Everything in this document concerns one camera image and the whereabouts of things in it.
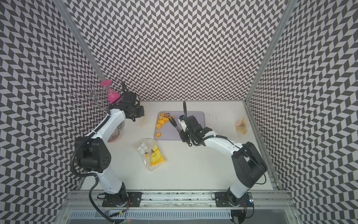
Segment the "pink upside-down wine glass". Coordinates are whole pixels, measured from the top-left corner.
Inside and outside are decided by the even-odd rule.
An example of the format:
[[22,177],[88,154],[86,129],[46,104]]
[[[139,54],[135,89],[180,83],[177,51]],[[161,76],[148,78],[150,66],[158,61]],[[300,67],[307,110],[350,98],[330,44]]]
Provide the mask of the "pink upside-down wine glass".
[[107,98],[111,104],[117,103],[122,100],[122,95],[119,94],[117,91],[111,89],[112,80],[104,80],[100,83],[100,86],[106,87],[107,89]]

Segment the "chrome glass drying rack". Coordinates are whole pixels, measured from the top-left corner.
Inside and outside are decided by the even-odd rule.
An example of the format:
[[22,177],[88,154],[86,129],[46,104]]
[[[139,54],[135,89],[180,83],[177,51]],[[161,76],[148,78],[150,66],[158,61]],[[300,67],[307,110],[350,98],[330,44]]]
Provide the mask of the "chrome glass drying rack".
[[99,111],[105,116],[109,114],[107,109],[107,100],[105,97],[107,92],[105,89],[101,89],[95,84],[87,84],[80,86],[77,89],[73,89],[70,92],[70,103],[77,114],[82,114],[89,110],[89,113],[93,111]]

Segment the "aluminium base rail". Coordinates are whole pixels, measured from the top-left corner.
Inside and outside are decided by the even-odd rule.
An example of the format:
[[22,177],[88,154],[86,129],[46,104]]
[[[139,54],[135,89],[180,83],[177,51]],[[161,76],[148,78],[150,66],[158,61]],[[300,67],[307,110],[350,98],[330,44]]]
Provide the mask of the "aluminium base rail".
[[[135,209],[236,209],[226,191],[219,190],[127,190]],[[244,202],[253,202],[254,209],[295,209],[286,190],[250,190]]]

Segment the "clear bag yellow chick print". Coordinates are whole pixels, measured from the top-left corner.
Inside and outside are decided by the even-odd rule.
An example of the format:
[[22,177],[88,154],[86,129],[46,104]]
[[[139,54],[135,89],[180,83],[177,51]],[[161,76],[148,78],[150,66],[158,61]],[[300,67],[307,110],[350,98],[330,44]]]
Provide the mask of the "clear bag yellow chick print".
[[142,138],[137,146],[137,151],[142,157],[145,167],[150,172],[166,162],[156,139]]

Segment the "ribbed glass bowl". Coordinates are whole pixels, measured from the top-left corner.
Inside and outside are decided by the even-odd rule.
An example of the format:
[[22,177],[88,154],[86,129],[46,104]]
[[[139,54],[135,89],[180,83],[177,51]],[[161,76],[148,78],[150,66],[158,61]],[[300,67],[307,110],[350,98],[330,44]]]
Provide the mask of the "ribbed glass bowl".
[[124,127],[125,127],[125,122],[123,121],[116,127],[115,131],[112,133],[112,135],[108,139],[108,142],[110,142],[110,143],[116,142],[119,139],[120,133],[122,132]]

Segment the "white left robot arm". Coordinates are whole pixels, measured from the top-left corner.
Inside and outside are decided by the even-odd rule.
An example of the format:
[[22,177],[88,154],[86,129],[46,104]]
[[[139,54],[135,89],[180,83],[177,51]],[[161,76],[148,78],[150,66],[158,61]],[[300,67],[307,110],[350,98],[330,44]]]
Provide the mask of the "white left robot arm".
[[117,127],[126,119],[135,121],[143,117],[144,107],[140,97],[132,91],[123,91],[107,107],[106,117],[85,137],[75,140],[75,151],[70,160],[70,170],[77,177],[95,177],[105,193],[115,195],[122,191],[123,183],[115,176],[110,167],[112,156],[107,143]]

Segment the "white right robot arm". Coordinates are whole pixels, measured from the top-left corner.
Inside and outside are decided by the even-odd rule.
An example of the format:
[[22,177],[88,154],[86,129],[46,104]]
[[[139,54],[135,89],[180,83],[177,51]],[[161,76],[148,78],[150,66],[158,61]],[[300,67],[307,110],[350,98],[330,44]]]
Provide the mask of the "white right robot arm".
[[266,176],[268,167],[253,143],[233,142],[226,136],[218,135],[211,128],[203,128],[193,115],[182,115],[178,122],[181,125],[179,133],[183,142],[189,146],[210,147],[231,158],[236,181],[229,187],[227,194],[232,204],[258,184],[261,177]]

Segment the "steel black-tipped tongs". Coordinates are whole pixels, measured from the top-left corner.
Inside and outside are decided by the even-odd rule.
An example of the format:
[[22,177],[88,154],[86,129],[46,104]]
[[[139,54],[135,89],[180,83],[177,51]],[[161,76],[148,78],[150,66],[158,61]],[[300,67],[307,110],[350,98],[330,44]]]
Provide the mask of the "steel black-tipped tongs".
[[175,127],[175,129],[180,133],[180,132],[181,132],[181,129],[178,127],[178,124],[177,124],[177,122],[175,121],[174,117],[170,116],[170,117],[169,117],[169,121],[170,121],[171,125],[172,125],[173,127]]

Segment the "clear resealable bag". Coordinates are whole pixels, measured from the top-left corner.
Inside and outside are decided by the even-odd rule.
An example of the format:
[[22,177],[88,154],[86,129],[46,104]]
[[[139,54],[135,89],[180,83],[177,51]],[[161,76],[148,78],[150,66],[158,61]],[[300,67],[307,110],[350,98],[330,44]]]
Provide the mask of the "clear resealable bag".
[[237,121],[235,124],[236,131],[245,135],[248,132],[248,120],[246,117],[243,117],[241,120]]

